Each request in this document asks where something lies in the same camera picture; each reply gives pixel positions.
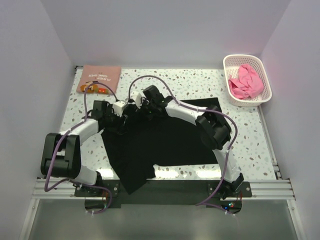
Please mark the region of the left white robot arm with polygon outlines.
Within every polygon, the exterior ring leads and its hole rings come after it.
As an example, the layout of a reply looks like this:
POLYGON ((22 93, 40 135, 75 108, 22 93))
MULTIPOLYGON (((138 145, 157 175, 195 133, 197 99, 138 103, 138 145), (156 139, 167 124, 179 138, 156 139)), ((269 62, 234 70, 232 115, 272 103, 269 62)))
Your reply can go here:
POLYGON ((92 110, 75 126, 45 137, 41 173, 46 176, 44 191, 49 192, 64 181, 85 187, 92 196, 104 190, 101 174, 82 163, 81 146, 93 135, 107 127, 117 127, 125 121, 127 103, 95 100, 92 110))

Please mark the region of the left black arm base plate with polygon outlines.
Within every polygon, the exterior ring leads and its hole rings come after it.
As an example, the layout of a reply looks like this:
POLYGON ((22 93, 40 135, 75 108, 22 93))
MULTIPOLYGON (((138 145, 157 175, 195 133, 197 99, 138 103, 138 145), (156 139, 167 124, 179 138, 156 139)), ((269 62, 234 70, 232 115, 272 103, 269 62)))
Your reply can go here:
POLYGON ((77 186, 74 192, 75 197, 83 198, 94 198, 94 197, 105 197, 108 189, 111 193, 108 193, 108 197, 112 195, 116 198, 119 195, 120 181, 119 180, 102 180, 101 186, 103 189, 92 187, 92 186, 77 186))

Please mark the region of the black t shirt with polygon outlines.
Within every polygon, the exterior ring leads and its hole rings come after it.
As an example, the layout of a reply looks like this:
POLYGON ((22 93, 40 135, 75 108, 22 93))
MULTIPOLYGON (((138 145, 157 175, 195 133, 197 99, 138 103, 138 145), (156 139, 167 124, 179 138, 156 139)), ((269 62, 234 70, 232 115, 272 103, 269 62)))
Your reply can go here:
POLYGON ((154 165, 176 167, 217 164, 197 127, 175 117, 148 120, 134 104, 126 106, 124 134, 103 129, 101 137, 109 163, 128 194, 155 178, 154 165))

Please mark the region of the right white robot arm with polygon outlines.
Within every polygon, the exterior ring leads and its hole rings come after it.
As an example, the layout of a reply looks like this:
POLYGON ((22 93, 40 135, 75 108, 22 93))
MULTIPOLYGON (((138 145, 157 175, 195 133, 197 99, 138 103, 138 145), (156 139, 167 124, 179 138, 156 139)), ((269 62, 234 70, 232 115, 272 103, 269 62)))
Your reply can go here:
POLYGON ((232 129, 225 119, 225 114, 214 105, 194 106, 172 96, 164 97, 154 85, 147 87, 143 94, 131 93, 130 97, 138 109, 150 116, 177 118, 195 125, 202 143, 213 152, 221 169, 221 180, 209 196, 212 198, 215 193, 220 193, 221 198, 225 199, 238 194, 244 181, 232 153, 238 128, 234 128, 234 137, 231 137, 232 129))

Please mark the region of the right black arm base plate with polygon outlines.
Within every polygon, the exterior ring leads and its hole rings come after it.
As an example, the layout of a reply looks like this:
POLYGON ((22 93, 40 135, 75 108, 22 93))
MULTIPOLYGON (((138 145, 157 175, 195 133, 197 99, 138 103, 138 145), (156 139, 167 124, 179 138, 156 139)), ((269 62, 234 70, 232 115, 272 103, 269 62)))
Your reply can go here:
MULTIPOLYGON (((214 190, 217 188, 219 183, 219 180, 210 180, 207 182, 207 190, 208 190, 208 196, 210 196, 214 190)), ((244 197, 244 198, 250 198, 253 196, 251 185, 249 182, 244 181, 241 183, 241 185, 236 189, 232 190, 230 188, 227 188, 224 184, 220 186, 220 188, 217 190, 217 192, 213 195, 213 198, 237 198, 237 197, 244 197)))

